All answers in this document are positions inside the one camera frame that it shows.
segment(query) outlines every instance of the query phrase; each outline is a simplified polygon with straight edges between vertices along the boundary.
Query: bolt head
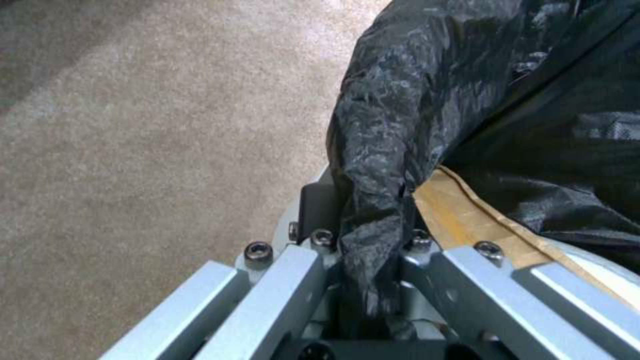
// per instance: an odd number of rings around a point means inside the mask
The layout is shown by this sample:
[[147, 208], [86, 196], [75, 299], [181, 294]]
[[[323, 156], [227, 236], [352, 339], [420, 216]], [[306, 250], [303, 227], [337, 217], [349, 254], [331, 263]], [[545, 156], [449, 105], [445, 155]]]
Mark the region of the bolt head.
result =
[[427, 251], [431, 247], [433, 239], [428, 232], [422, 229], [413, 230], [413, 238], [411, 240], [411, 249], [419, 251]]
[[269, 264], [273, 260], [273, 248], [264, 241], [254, 241], [244, 248], [244, 259], [252, 264]]
[[504, 253], [497, 244], [490, 241], [479, 241], [474, 245], [474, 249], [497, 266], [502, 264]]

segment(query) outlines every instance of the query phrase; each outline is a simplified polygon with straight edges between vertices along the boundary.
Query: metal frame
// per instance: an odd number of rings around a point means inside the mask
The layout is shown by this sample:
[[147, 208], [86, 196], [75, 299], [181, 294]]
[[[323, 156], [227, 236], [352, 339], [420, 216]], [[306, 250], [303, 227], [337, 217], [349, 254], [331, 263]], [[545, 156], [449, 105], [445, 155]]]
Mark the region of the metal frame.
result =
[[321, 256], [288, 246], [195, 359], [270, 359], [286, 336], [302, 333], [325, 288]]
[[592, 340], [469, 247], [405, 259], [403, 280], [439, 310], [461, 338], [496, 335], [522, 359], [610, 359]]
[[189, 358], [248, 290], [246, 272], [209, 261], [101, 359]]
[[640, 359], [640, 318], [633, 310], [557, 263], [513, 277], [613, 356]]

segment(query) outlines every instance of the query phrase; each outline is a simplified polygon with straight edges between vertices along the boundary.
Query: floor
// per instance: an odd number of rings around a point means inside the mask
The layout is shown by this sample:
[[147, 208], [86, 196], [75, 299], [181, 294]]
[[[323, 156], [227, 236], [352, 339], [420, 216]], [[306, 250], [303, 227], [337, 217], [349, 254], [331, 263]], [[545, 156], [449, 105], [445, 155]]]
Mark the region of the floor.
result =
[[0, 3], [0, 348], [96, 358], [325, 163], [388, 0]]

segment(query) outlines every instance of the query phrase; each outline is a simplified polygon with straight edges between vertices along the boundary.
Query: black garbage bag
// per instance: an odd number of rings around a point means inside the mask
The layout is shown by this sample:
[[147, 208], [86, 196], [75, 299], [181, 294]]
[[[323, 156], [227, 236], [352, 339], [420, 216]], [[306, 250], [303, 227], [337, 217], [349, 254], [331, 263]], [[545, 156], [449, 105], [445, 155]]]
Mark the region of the black garbage bag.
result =
[[411, 194], [441, 163], [534, 232], [640, 265], [640, 0], [395, 0], [327, 136], [347, 336], [397, 310]]

